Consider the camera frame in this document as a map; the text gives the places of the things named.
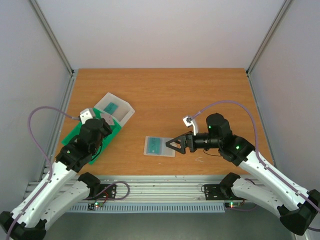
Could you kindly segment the beige card holder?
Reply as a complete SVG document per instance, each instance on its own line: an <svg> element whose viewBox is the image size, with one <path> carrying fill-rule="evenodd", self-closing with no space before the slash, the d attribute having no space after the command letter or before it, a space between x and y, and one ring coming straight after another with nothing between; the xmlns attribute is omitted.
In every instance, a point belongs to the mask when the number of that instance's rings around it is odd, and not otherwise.
<svg viewBox="0 0 320 240"><path fill-rule="evenodd" d="M170 137L146 136L143 154L146 156L174 158L175 151L166 146L166 142L171 139Z"/></svg>

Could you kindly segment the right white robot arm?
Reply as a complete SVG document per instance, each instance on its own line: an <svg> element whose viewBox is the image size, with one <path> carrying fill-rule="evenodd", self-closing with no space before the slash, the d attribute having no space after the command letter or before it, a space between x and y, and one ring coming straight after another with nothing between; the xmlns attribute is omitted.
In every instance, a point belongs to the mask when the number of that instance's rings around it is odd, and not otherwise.
<svg viewBox="0 0 320 240"><path fill-rule="evenodd" d="M225 198L248 200L273 213L282 225L295 235L302 236L320 211L320 193L308 190L289 179L269 163L245 138L232 133L229 122L219 113L206 118L208 131L198 132L194 119L186 116L183 122L192 131L173 138L166 147L185 154L198 149L217 149L223 159L256 177L268 190L251 184L238 174L229 173L220 182Z"/></svg>

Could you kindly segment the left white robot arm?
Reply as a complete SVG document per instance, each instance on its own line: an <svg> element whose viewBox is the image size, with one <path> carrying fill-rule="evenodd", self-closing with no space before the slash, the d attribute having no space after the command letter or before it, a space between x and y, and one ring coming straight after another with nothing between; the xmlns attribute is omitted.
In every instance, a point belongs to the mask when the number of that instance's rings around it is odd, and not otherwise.
<svg viewBox="0 0 320 240"><path fill-rule="evenodd" d="M34 191L14 210L0 214L0 226L8 240L42 240L49 222L59 218L82 199L96 199L101 193L100 180L89 172L59 197L55 195L97 154L103 140L112 134L103 119L91 118L80 127L79 134L61 148L49 172Z"/></svg>

